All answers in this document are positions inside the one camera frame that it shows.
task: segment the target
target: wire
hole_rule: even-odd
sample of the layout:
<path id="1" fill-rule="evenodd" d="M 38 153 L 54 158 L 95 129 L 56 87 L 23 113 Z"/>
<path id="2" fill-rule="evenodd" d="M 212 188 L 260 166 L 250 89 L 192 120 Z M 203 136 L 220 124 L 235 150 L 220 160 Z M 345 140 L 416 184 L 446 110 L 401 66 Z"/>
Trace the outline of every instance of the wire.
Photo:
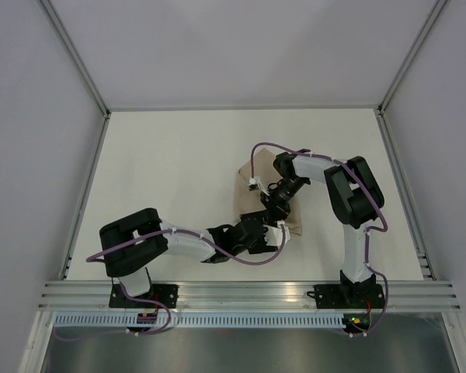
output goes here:
<path id="1" fill-rule="evenodd" d="M 163 303 L 158 302 L 158 301 L 152 301 L 150 299 L 139 299 L 139 298 L 132 297 L 131 295 L 129 295 L 127 293 L 126 288 L 124 287 L 124 285 L 122 283 L 120 283 L 120 288 L 121 288 L 121 291 L 123 292 L 124 296 L 126 297 L 126 299 L 128 299 L 130 301 L 140 302 L 140 303 L 149 303 L 149 304 L 155 305 L 156 309 L 157 309 L 157 307 L 160 307 L 161 309 L 164 309 L 164 311 L 168 314 L 168 318 L 167 318 L 165 324 L 163 326 L 160 326 L 159 328 L 157 328 L 155 330 L 147 330 L 147 331 L 138 332 L 138 333 L 128 332 L 127 329 L 124 329 L 124 330 L 117 329 L 117 330 L 107 330 L 107 331 L 104 331 L 104 332 L 101 332 L 101 333 L 92 334 L 91 336 L 78 336 L 78 337 L 74 337 L 74 338 L 67 338 L 67 337 L 64 337 L 64 336 L 60 336 L 58 334 L 58 332 L 57 332 L 57 328 L 53 328 L 52 333 L 53 333 L 54 337 L 56 339 L 60 340 L 61 342 L 78 342 L 80 340 L 89 340 L 91 338 L 95 338 L 95 337 L 98 337 L 98 336 L 108 336 L 108 335 L 111 335 L 111 334 L 132 333 L 135 336 L 138 336 L 140 334 L 141 335 L 159 334 L 159 333 L 162 333 L 162 332 L 165 331 L 167 325 L 169 325 L 169 323 L 172 321 L 171 310 L 166 305 L 164 305 Z M 137 318 L 138 321 L 155 321 L 156 319 L 157 319 L 156 315 L 151 317 L 151 318 L 146 318 L 146 317 Z"/>
<path id="2" fill-rule="evenodd" d="M 131 239 L 129 241 L 123 242 L 123 243 L 121 243 L 119 245 L 111 247 L 110 249 L 100 251 L 97 254 L 93 254 L 93 255 L 89 256 L 88 258 L 86 258 L 86 262 L 88 262 L 88 263 L 94 262 L 98 258 L 100 258 L 101 256 L 109 255 L 109 254 L 114 253 L 114 252 L 116 252 L 118 250 L 125 249 L 128 246 L 133 245 L 136 242 L 140 242 L 140 241 L 143 241 L 145 239 L 150 239 L 150 238 L 158 236 L 158 235 L 165 235 L 165 234 L 168 234 L 168 233 L 173 233 L 173 234 L 178 233 L 178 234 L 191 235 L 193 237 L 196 237 L 196 238 L 204 241 L 206 244 L 208 244 L 209 246 L 214 248 L 219 253 L 227 256 L 230 259 L 233 259 L 236 262 L 246 264 L 247 266 L 262 266 L 264 264 L 268 264 L 268 263 L 272 262 L 273 260 L 275 260 L 281 254 L 281 252 L 283 251 L 283 248 L 285 247 L 285 243 L 287 241 L 287 234 L 285 233 L 285 229 L 282 228 L 281 229 L 281 235 L 282 235 L 281 245 L 280 245 L 280 248 L 278 249 L 278 251 L 276 251 L 276 253 L 273 256 L 271 256 L 269 259 L 262 260 L 260 262 L 250 262 L 248 260 L 243 260 L 243 259 L 237 258 L 236 256 L 230 254 L 228 251 L 222 249 L 221 247 L 216 245 L 214 242 L 210 241 L 206 237 L 203 237 L 201 234 L 199 234 L 199 233 L 197 233 L 195 231 L 190 231 L 189 229 L 183 229 L 183 228 L 163 229 L 161 231 L 148 233 L 148 234 L 142 235 L 142 236 L 140 236 L 140 237 L 138 237 L 136 239 Z"/>
<path id="3" fill-rule="evenodd" d="M 366 228 L 365 232 L 366 232 L 366 239 L 365 239 L 365 250 L 364 250 L 364 262 L 368 268 L 368 270 L 372 273 L 372 274 L 375 274 L 377 276 L 380 276 L 381 278 L 383 278 L 383 282 L 384 282 L 384 285 L 385 285 L 385 301 L 384 301 L 384 306 L 383 306 L 383 309 L 381 310 L 381 313 L 380 313 L 380 316 L 378 317 L 378 320 L 376 321 L 376 323 L 370 327 L 367 331 L 366 331 L 366 334 L 369 334 L 371 331 L 373 331 L 377 326 L 378 324 L 381 322 L 381 320 L 383 319 L 383 316 L 387 310 L 387 307 L 388 307 L 388 298 L 389 298 L 389 291 L 388 291 L 388 279 L 386 278 L 386 276 L 384 274 L 382 274 L 381 272 L 378 272 L 377 270 L 375 270 L 371 265 L 370 265 L 370 232 L 371 231 L 379 231 L 379 232 L 386 232 L 388 230 L 388 223 L 387 223 L 387 220 L 385 219 L 385 216 L 383 215 L 383 213 L 381 212 L 380 208 L 378 207 L 377 203 L 374 201 L 374 198 L 371 196 L 371 193 L 369 192 L 369 190 L 366 188 L 366 186 L 364 185 L 364 183 L 357 177 L 357 175 L 349 168 L 348 165 L 346 165 L 344 162 L 341 162 L 339 161 L 338 159 L 333 159 L 331 157 L 328 157 L 327 155 L 320 155 L 320 154 L 314 154 L 312 152 L 309 152 L 309 153 L 302 153 L 302 152 L 296 152 L 295 150 L 292 150 L 292 149 L 289 149 L 289 148 L 285 148 L 284 146 L 282 145 L 278 145 L 278 144 L 274 144 L 272 142 L 260 142 L 256 145 L 254 145 L 254 147 L 252 148 L 252 152 L 250 153 L 250 169 L 251 169 L 251 174 L 252 174 L 252 178 L 255 177 L 255 173 L 254 173 L 254 153 L 256 151 L 256 149 L 259 147 L 259 146 L 273 146 L 274 148 L 279 148 L 279 149 L 282 149 L 284 150 L 285 152 L 289 152 L 289 153 L 292 153 L 292 154 L 295 154 L 295 155 L 300 155 L 302 157 L 308 157 L 308 158 L 318 158 L 318 159 L 325 159 L 327 161 L 330 161 L 330 162 L 333 162 L 335 163 L 336 165 L 338 166 L 342 166 L 342 168 L 346 171 L 346 173 L 349 174 L 349 176 L 352 178 L 352 180 L 359 186 L 359 188 L 363 191 L 364 195 L 366 196 L 367 200 L 370 202 L 371 206 L 373 207 L 374 211 L 376 212 L 377 216 L 380 218 L 380 221 L 381 221 L 381 224 L 383 225 L 383 227 L 377 227 L 377 226 L 369 226 Z M 364 332 L 362 333 L 357 333 L 357 334 L 353 334 L 353 336 L 364 336 Z"/>
<path id="4" fill-rule="evenodd" d="M 368 317 L 370 318 L 370 325 L 367 327 L 367 329 L 362 329 L 362 328 L 360 328 L 359 326 L 357 326 L 356 324 L 353 324 L 352 326 L 353 326 L 354 328 L 360 330 L 360 331 L 363 332 L 363 333 L 369 333 L 369 331 L 370 331 L 371 328 L 372 328 L 372 326 L 371 326 L 371 324 L 372 324 L 372 322 L 371 322 L 371 314 L 369 314 Z"/>

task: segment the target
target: purple cable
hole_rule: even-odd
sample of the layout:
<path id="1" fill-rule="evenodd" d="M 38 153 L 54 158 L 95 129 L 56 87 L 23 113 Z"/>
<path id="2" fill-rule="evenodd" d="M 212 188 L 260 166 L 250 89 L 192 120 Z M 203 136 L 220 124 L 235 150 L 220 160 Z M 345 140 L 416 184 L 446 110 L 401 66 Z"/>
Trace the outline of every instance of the purple cable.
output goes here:
<path id="1" fill-rule="evenodd" d="M 282 145 L 274 144 L 273 142 L 260 142 L 258 144 L 255 144 L 254 147 L 252 148 L 252 151 L 250 152 L 250 169 L 251 169 L 251 174 L 252 178 L 255 176 L 254 173 L 254 153 L 256 152 L 256 149 L 259 146 L 272 146 L 274 148 L 278 148 L 281 150 L 284 150 L 285 152 L 289 152 L 295 155 L 302 155 L 304 157 L 312 157 L 312 158 L 320 158 L 320 159 L 326 159 L 327 161 L 333 161 L 332 157 L 328 157 L 327 155 L 321 155 L 321 154 L 311 154 L 311 153 L 301 153 L 301 152 L 296 152 L 295 150 L 285 148 Z"/>
<path id="2" fill-rule="evenodd" d="M 145 239 L 150 239 L 151 237 L 155 237 L 157 235 L 165 235 L 167 233 L 172 233 L 172 229 L 164 229 L 162 231 L 157 231 L 157 232 L 148 233 L 147 235 L 142 235 L 142 236 L 140 236 L 140 237 L 138 237 L 136 239 L 131 239 L 131 240 L 123 242 L 123 243 L 121 243 L 121 244 L 119 244 L 117 246 L 111 247 L 110 249 L 100 251 L 97 254 L 93 254 L 93 255 L 89 256 L 88 258 L 86 258 L 86 261 L 88 263 L 98 261 L 97 258 L 100 258 L 101 256 L 114 253 L 115 251 L 118 251 L 118 250 L 122 250 L 122 249 L 124 249 L 124 248 L 126 248 L 126 247 L 128 247 L 130 245 L 133 245 L 136 242 L 140 242 L 140 241 L 143 241 Z M 278 249 L 278 251 L 276 251 L 276 253 L 273 256 L 271 256 L 269 259 L 263 260 L 261 262 L 249 262 L 248 260 L 243 260 L 243 259 L 237 258 L 236 256 L 231 255 L 228 251 L 225 251 L 224 249 L 222 249 L 221 247 L 219 247 L 218 245 L 216 245 L 214 242 L 210 241 L 209 239 L 207 239 L 205 237 L 202 237 L 197 232 L 190 231 L 188 229 L 176 229 L 174 231 L 174 233 L 175 234 L 176 233 L 181 233 L 181 234 L 184 234 L 184 235 L 191 235 L 193 237 L 196 237 L 196 238 L 204 241 L 206 244 L 208 244 L 209 246 L 211 246 L 215 250 L 217 250 L 219 253 L 221 253 L 221 254 L 227 256 L 228 258 L 233 259 L 233 260 L 235 260 L 235 261 L 237 261 L 239 263 L 246 264 L 248 266 L 262 266 L 263 264 L 268 264 L 268 263 L 272 262 L 273 260 L 275 260 L 281 254 L 281 252 L 283 251 L 283 248 L 285 247 L 285 243 L 286 243 L 286 240 L 287 240 L 285 230 L 282 229 L 281 230 L 281 234 L 282 234 L 281 245 L 280 245 L 280 248 Z"/>
<path id="3" fill-rule="evenodd" d="M 137 237 L 136 239 L 130 239 L 129 241 L 120 243 L 119 245 L 115 245 L 115 246 L 111 247 L 110 249 L 103 250 L 103 251 L 101 251 L 101 252 L 99 252 L 97 254 L 93 254 L 93 255 L 89 256 L 88 258 L 86 258 L 86 262 L 87 263 L 100 262 L 100 260 L 97 260 L 97 259 L 100 258 L 101 256 L 109 255 L 111 253 L 114 253 L 115 251 L 124 249 L 124 248 L 126 248 L 126 247 L 128 247 L 130 245 L 133 245 L 134 243 L 143 241 L 145 239 L 151 239 L 152 237 L 155 237 L 157 235 L 164 235 L 166 233 L 171 233 L 171 232 L 172 232 L 171 229 L 164 229 L 162 231 L 148 233 L 147 235 Z"/>
<path id="4" fill-rule="evenodd" d="M 169 308 L 166 307 L 166 305 L 164 305 L 163 303 L 158 302 L 158 301 L 152 301 L 152 300 L 149 300 L 149 299 L 139 299 L 139 298 L 132 297 L 131 295 L 129 295 L 127 293 L 126 288 L 124 287 L 123 284 L 120 284 L 120 287 L 121 287 L 121 291 L 123 292 L 126 299 L 128 299 L 130 301 L 133 301 L 133 302 L 150 303 L 152 305 L 157 305 L 161 309 L 164 309 L 164 311 L 166 311 L 166 313 L 168 314 L 168 319 L 167 319 L 167 321 L 165 322 L 165 324 L 163 326 L 161 326 L 161 327 L 159 327 L 159 328 L 157 328 L 155 330 L 148 330 L 146 332 L 139 332 L 138 335 L 141 334 L 141 335 L 149 336 L 149 335 L 152 335 L 152 334 L 162 333 L 164 331 L 164 329 L 167 327 L 167 325 L 169 325 L 169 323 L 172 320 L 171 311 L 169 310 Z M 137 318 L 137 319 L 138 319 L 138 321 L 143 321 L 141 319 L 144 319 L 144 321 L 155 321 L 156 318 L 157 317 L 154 316 L 154 317 L 150 317 L 150 318 Z M 57 333 L 56 328 L 54 328 L 52 330 L 52 333 L 54 334 L 54 337 L 57 338 L 58 340 L 60 340 L 61 342 L 78 342 L 80 340 L 89 340 L 89 339 L 94 338 L 96 336 L 108 336 L 110 334 L 127 334 L 127 331 L 126 330 L 121 330 L 121 329 L 107 330 L 105 332 L 92 334 L 91 336 L 79 336 L 79 337 L 75 337 L 75 338 L 66 338 L 64 336 L 59 336 L 58 333 Z"/>
<path id="5" fill-rule="evenodd" d="M 364 259 L 366 260 L 366 263 L 370 262 L 370 236 L 368 234 L 366 234 Z M 383 278 L 383 282 L 385 283 L 385 304 L 383 305 L 383 308 L 381 309 L 381 313 L 378 316 L 378 320 L 376 320 L 376 322 L 373 324 L 373 326 L 371 328 L 369 328 L 366 331 L 366 333 L 372 332 L 377 327 L 377 325 L 383 319 L 383 317 L 385 315 L 385 311 L 387 310 L 387 307 L 388 307 L 388 279 L 387 279 L 387 277 L 384 274 L 382 274 L 382 272 L 378 272 L 377 270 L 374 270 L 372 267 L 368 267 L 368 269 L 373 274 L 376 274 L 377 276 L 380 276 L 381 278 Z"/>
<path id="6" fill-rule="evenodd" d="M 140 332 L 139 334 L 142 334 L 142 335 L 145 335 L 145 336 L 150 336 L 152 334 L 162 333 L 164 331 L 164 329 L 167 327 L 167 325 L 169 325 L 169 323 L 172 320 L 171 311 L 169 310 L 169 308 L 166 305 L 162 304 L 161 302 L 151 301 L 150 299 L 139 299 L 139 298 L 132 297 L 131 295 L 129 295 L 127 293 L 126 288 L 124 287 L 123 284 L 120 284 L 120 286 L 121 286 L 121 291 L 123 292 L 126 299 L 129 299 L 130 301 L 133 301 L 133 302 L 149 303 L 151 305 L 158 305 L 161 309 L 164 309 L 164 311 L 168 314 L 168 319 L 166 320 L 166 322 L 165 322 L 165 324 L 163 326 L 161 326 L 160 328 L 157 328 L 156 330 L 149 330 L 147 332 Z"/>

